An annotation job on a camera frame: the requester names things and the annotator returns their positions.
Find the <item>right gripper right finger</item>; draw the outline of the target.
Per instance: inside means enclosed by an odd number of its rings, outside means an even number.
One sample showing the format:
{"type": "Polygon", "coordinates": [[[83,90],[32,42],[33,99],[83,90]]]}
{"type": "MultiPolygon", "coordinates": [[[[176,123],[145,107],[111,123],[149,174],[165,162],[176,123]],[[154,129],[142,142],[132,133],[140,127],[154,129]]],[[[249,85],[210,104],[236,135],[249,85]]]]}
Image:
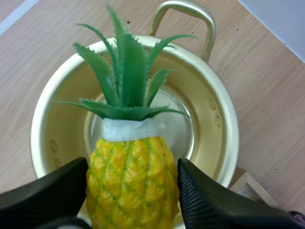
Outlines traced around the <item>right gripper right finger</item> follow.
{"type": "Polygon", "coordinates": [[[186,158],[178,160],[178,188],[187,229],[303,229],[305,222],[218,184],[186,158]]]}

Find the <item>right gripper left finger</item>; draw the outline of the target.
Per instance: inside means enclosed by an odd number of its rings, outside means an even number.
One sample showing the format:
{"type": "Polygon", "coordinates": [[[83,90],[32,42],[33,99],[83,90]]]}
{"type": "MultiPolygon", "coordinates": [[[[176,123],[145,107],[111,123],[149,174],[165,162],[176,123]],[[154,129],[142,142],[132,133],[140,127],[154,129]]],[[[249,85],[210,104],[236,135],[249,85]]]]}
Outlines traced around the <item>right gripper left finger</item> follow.
{"type": "Polygon", "coordinates": [[[84,157],[0,195],[2,229],[89,229],[77,215],[86,198],[84,157]]]}

